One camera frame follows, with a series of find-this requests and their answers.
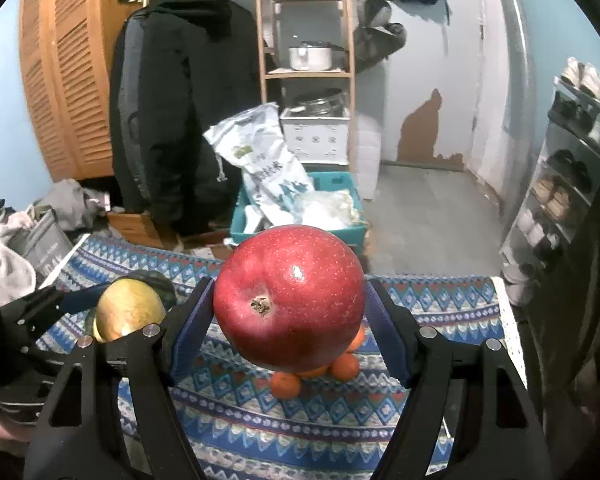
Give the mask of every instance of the shelving rack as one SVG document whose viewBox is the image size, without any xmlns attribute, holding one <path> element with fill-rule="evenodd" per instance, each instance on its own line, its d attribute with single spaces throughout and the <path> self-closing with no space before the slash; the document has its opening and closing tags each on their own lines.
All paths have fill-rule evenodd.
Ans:
<svg viewBox="0 0 600 480">
<path fill-rule="evenodd" d="M 576 88 L 562 79 L 555 77 L 554 78 L 554 97 L 555 92 L 565 91 L 568 92 L 576 101 L 578 101 L 584 107 L 592 107 L 595 109 L 597 113 L 600 113 L 600 101 L 586 92 L 582 91 L 579 88 Z M 549 110 L 547 112 L 547 116 L 549 117 L 549 125 L 547 127 L 547 134 L 549 131 L 554 128 L 557 131 L 561 132 L 565 137 L 564 144 L 561 147 L 564 147 L 569 142 L 584 152 L 592 155 L 590 160 L 596 160 L 597 164 L 600 164 L 600 147 L 595 145 L 592 140 L 590 140 L 586 134 L 579 132 L 574 124 L 562 118 L 558 115 L 554 110 Z M 536 181 L 541 176 L 553 176 L 557 177 L 560 180 L 560 185 L 567 189 L 570 194 L 570 198 L 573 200 L 579 200 L 581 206 L 584 208 L 589 208 L 593 201 L 593 197 L 595 195 L 595 189 L 591 192 L 586 193 L 583 190 L 579 189 L 573 182 L 570 181 L 566 176 L 561 174 L 561 172 L 553 167 L 549 163 L 549 157 L 551 155 L 550 151 L 552 150 L 548 147 L 547 143 L 548 136 L 545 136 L 544 142 L 542 144 L 542 148 L 540 151 L 540 155 L 538 157 L 538 161 L 536 163 L 536 168 L 534 170 L 533 177 L 531 179 L 531 183 L 529 188 L 527 189 L 525 199 L 523 200 L 520 211 L 524 208 L 531 206 L 531 209 L 542 210 L 543 215 L 554 228 L 554 230 L 561 236 L 563 242 L 566 244 L 571 243 L 575 233 L 577 231 L 577 227 L 570 226 L 564 224 L 564 222 L 556 221 L 552 216 L 548 213 L 546 205 L 541 204 L 536 198 L 533 192 L 533 186 Z M 528 241 L 526 240 L 526 236 L 520 231 L 518 228 L 518 218 L 520 216 L 520 212 L 516 216 L 516 219 L 513 225 L 509 229 L 509 233 L 504 240 L 504 243 L 500 249 L 500 253 L 510 264 L 522 264 L 522 263 L 531 263 L 538 266 L 541 262 L 539 262 L 535 255 L 533 254 L 532 248 Z"/>
<path fill-rule="evenodd" d="M 343 39 L 346 43 L 345 51 L 348 59 L 348 70 L 333 69 L 323 72 L 302 72 L 291 68 L 279 68 L 267 72 L 265 64 L 265 53 L 272 53 L 277 65 L 280 65 L 280 55 L 278 47 L 280 44 L 280 24 L 279 16 L 281 5 L 291 2 L 339 2 L 341 29 Z M 264 26 L 263 26 L 263 4 L 272 6 L 272 16 L 274 17 L 274 45 L 267 47 L 264 42 Z M 260 67 L 260 93 L 262 102 L 267 102 L 267 81 L 271 79 L 294 79 L 294 78 L 340 78 L 349 81 L 349 135 L 347 137 L 347 155 L 349 159 L 349 171 L 354 171 L 355 153 L 357 145 L 356 137 L 356 59 L 354 54 L 353 43 L 353 24 L 352 24 L 352 0 L 256 0 L 256 24 L 258 26 L 258 56 Z"/>
</svg>

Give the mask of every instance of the silver bolt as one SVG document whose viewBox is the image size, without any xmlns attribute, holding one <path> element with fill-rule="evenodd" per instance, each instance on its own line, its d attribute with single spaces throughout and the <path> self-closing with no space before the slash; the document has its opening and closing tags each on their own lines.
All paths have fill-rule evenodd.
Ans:
<svg viewBox="0 0 600 480">
<path fill-rule="evenodd" d="M 438 331 L 432 326 L 423 326 L 420 329 L 420 335 L 422 337 L 426 337 L 427 339 L 433 339 L 438 334 Z"/>
<path fill-rule="evenodd" d="M 487 339 L 487 348 L 489 350 L 497 351 L 502 348 L 502 343 L 493 337 Z"/>
<path fill-rule="evenodd" d="M 142 334 L 145 337 L 153 337 L 154 335 L 158 335 L 160 333 L 160 325 L 155 323 L 149 323 L 142 329 Z"/>
<path fill-rule="evenodd" d="M 80 348 L 87 348 L 91 343 L 93 343 L 93 337 L 90 335 L 83 335 L 82 337 L 79 337 L 77 341 L 77 345 Z"/>
</svg>

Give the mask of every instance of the red apple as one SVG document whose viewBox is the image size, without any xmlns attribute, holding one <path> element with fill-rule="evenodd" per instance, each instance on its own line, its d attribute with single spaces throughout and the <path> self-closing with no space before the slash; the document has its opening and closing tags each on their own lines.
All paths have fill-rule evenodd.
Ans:
<svg viewBox="0 0 600 480">
<path fill-rule="evenodd" d="M 218 324 L 254 364 L 305 372 L 331 363 L 353 341 L 365 309 L 354 252 L 315 227 L 267 229 L 224 263 L 214 292 Z"/>
</svg>

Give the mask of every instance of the bag drawstring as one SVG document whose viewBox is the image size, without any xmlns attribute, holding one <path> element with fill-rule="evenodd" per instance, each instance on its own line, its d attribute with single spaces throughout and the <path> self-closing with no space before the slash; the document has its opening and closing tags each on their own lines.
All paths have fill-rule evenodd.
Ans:
<svg viewBox="0 0 600 480">
<path fill-rule="evenodd" d="M 224 168 L 222 168 L 222 157 L 216 153 L 216 162 L 218 163 L 218 178 L 216 180 L 218 182 L 225 182 L 227 180 L 226 175 L 224 174 Z"/>
</svg>

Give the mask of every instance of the brown patch on door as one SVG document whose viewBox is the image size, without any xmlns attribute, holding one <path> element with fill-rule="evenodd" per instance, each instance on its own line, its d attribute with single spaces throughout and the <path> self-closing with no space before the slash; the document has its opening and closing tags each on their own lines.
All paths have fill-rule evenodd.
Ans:
<svg viewBox="0 0 600 480">
<path fill-rule="evenodd" d="M 437 88 L 434 88 L 431 98 L 424 101 L 416 111 L 407 115 L 400 128 L 398 162 L 464 170 L 462 153 L 454 153 L 449 158 L 433 155 L 433 147 L 438 140 L 441 106 L 442 95 Z"/>
</svg>

